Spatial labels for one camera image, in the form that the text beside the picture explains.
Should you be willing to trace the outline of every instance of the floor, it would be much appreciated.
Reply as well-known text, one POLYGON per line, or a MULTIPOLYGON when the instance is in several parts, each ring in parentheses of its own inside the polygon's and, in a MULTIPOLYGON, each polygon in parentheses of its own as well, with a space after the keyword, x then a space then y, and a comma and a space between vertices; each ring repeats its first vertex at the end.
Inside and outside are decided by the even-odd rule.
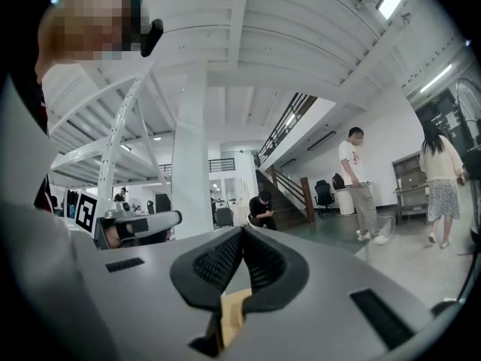
MULTIPOLYGON (((417 296, 431 308, 445 298, 457 297, 469 269, 471 255, 462 255, 472 250, 469 228, 473 218, 470 187, 460 187, 461 219, 454 220, 451 230, 452 243, 440 249, 439 243, 428 244, 430 226, 425 218, 403 220, 395 226, 386 245, 380 247, 357 241, 356 216, 325 214, 316 216, 316 222, 299 226, 286 233, 299 238, 339 247, 368 262, 401 286, 417 296)), ((394 209, 379 211, 378 228, 390 233, 394 209)), ((442 224, 437 232, 438 241, 442 238, 442 224)), ((249 272, 242 262, 229 284, 226 293, 233 293, 250 286, 249 272)))

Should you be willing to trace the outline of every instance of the khaki pants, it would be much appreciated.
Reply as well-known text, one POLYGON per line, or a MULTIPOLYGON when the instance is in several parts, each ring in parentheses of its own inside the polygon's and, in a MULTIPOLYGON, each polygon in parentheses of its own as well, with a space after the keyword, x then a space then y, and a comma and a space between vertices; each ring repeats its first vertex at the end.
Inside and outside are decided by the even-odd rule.
POLYGON ((377 212, 371 189, 367 184, 361 184, 360 187, 351 185, 346 186, 349 194, 352 196, 355 210, 358 213, 359 230, 361 234, 370 232, 371 236, 376 237, 379 232, 376 231, 377 212))

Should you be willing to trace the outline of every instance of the woman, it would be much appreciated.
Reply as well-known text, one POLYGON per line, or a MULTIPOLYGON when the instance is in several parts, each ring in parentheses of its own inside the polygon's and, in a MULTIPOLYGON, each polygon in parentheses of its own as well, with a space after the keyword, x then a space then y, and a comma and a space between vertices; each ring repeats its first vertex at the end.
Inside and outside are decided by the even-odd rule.
POLYGON ((428 220, 434 222, 429 241, 436 242, 435 232, 444 216, 444 237, 441 248, 449 244, 452 218, 459 219, 457 178, 464 185, 463 162, 454 146, 430 121, 422 124, 425 140, 421 147, 419 164, 429 184, 428 220))

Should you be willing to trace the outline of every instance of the white t-shirt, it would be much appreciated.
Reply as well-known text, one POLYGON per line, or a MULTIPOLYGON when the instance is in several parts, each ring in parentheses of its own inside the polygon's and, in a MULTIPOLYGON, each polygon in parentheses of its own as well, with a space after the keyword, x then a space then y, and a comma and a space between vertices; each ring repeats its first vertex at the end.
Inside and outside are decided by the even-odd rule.
MULTIPOLYGON (((364 165, 362 165, 361 158, 359 158, 358 152, 355 150, 354 145, 350 144, 348 141, 343 141, 339 146, 339 162, 347 160, 351 166, 352 171, 355 176, 358 177, 359 182, 367 182, 364 165)), ((343 175, 344 184, 352 184, 352 179, 347 171, 344 170, 342 164, 340 165, 340 170, 343 175)))

